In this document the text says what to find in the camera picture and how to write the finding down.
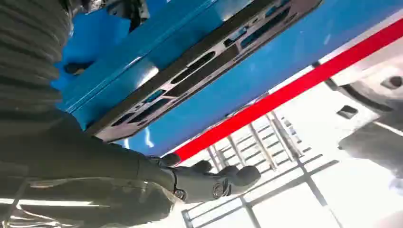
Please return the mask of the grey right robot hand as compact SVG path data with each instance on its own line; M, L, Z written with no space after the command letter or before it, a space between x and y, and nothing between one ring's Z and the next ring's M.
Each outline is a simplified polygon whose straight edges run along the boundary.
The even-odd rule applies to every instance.
M174 154L145 156L82 132L67 113L1 112L3 228L129 228L167 218L175 204L247 191L254 166L211 172L175 167Z

